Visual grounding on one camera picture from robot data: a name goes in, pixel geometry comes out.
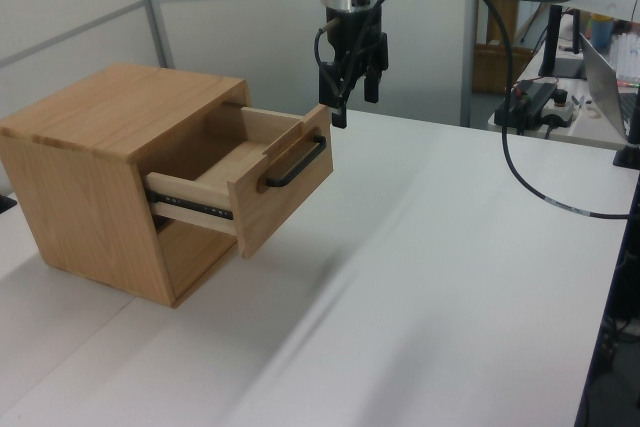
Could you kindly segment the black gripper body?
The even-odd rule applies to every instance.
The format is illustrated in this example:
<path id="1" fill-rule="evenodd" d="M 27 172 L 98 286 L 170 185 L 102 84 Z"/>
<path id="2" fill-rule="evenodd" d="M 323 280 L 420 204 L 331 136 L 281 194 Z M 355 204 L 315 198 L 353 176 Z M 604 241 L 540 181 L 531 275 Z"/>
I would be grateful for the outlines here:
<path id="1" fill-rule="evenodd" d="M 326 20 L 339 20 L 328 32 L 328 41 L 334 49 L 334 60 L 330 63 L 339 73 L 346 73 L 350 53 L 356 47 L 357 38 L 364 31 L 364 38 L 356 56 L 356 73 L 365 73 L 372 65 L 377 71 L 386 70 L 386 34 L 382 31 L 381 9 L 366 9 L 355 12 L 326 8 Z"/>

